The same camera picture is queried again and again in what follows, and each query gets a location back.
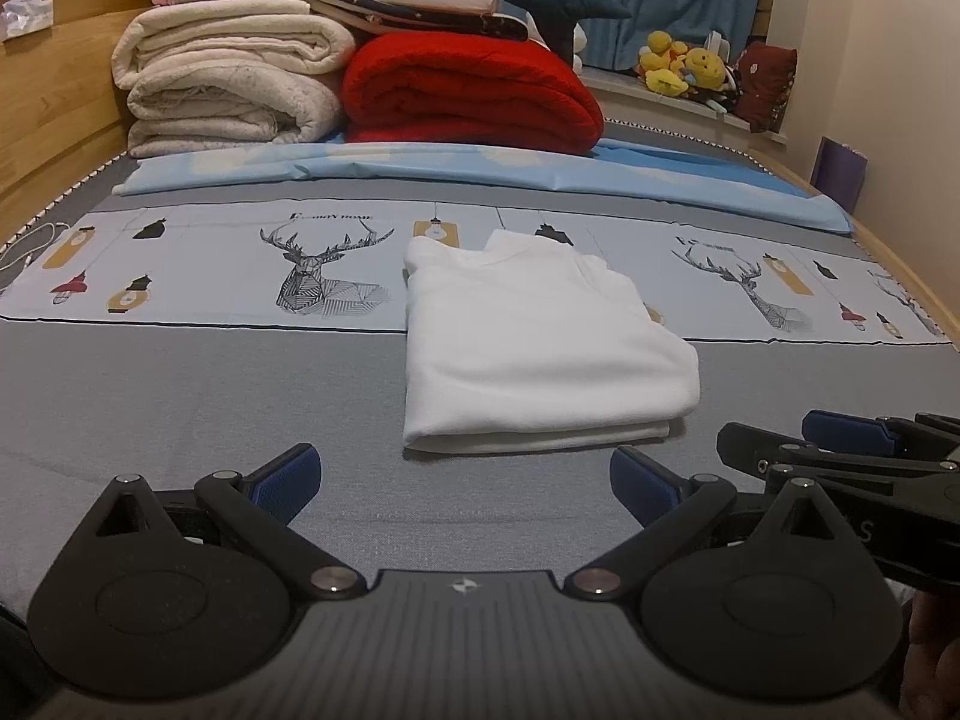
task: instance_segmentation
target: pillow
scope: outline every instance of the pillow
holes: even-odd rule
[[[765,132],[786,108],[797,71],[797,50],[750,43],[734,65],[740,98],[733,113],[750,122],[750,132]]]

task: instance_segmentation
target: white logo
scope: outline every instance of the white logo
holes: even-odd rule
[[[455,589],[461,595],[467,595],[472,593],[474,590],[480,589],[480,586],[473,580],[467,579],[467,577],[462,577],[455,581],[451,587]]]

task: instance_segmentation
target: light blue folded fabric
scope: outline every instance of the light blue folded fabric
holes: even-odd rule
[[[667,200],[851,232],[850,218],[829,197],[806,196],[759,170],[632,143],[603,141],[600,148],[604,159],[465,143],[266,143],[146,159],[113,191],[144,194],[312,178],[410,178]],[[605,161],[611,157],[616,161]]]

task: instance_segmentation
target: geometric deer illustration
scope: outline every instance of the geometric deer illustration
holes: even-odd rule
[[[369,228],[359,218],[359,223],[363,224],[367,234],[355,244],[347,235],[344,236],[342,244],[327,247],[319,254],[304,254],[304,249],[294,242],[298,233],[292,234],[286,241],[278,237],[280,230],[294,218],[280,225],[270,235],[264,235],[263,230],[260,230],[261,239],[281,250],[283,259],[294,264],[280,286],[280,294],[277,295],[277,305],[280,308],[301,316],[322,312],[328,317],[359,317],[390,299],[390,293],[379,284],[358,284],[353,281],[323,278],[322,270],[324,265],[343,259],[348,251],[373,247],[387,240],[394,231],[377,237],[376,230]]]
[[[875,279],[877,287],[880,287],[887,295],[890,295],[891,298],[896,298],[896,302],[901,304],[901,306],[910,309],[914,316],[920,319],[920,323],[923,324],[923,327],[926,328],[926,331],[928,331],[931,336],[936,336],[937,338],[943,336],[940,330],[937,329],[937,325],[933,323],[933,320],[917,305],[917,301],[914,300],[904,288],[896,283],[893,276],[890,274],[877,274],[875,271],[870,271],[870,269],[867,270],[867,273]]]
[[[685,241],[678,238],[681,244],[686,247],[686,252],[680,254],[678,251],[673,253],[682,259],[686,264],[693,265],[698,271],[704,271],[708,274],[717,274],[724,281],[738,285],[750,302],[755,305],[757,311],[763,314],[763,318],[770,323],[771,327],[787,332],[808,330],[810,328],[810,318],[800,309],[785,308],[775,303],[768,303],[757,294],[757,279],[762,275],[760,263],[748,262],[736,253],[731,247],[719,247],[714,244],[700,244],[697,241]],[[734,274],[730,268],[724,265],[717,265],[709,252],[704,250],[715,250],[727,252],[727,255],[733,255],[734,264],[739,274]]]

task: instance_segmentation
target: purple book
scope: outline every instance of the purple book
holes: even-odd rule
[[[867,158],[863,154],[830,138],[820,138],[810,183],[848,214],[853,213],[866,175]]]

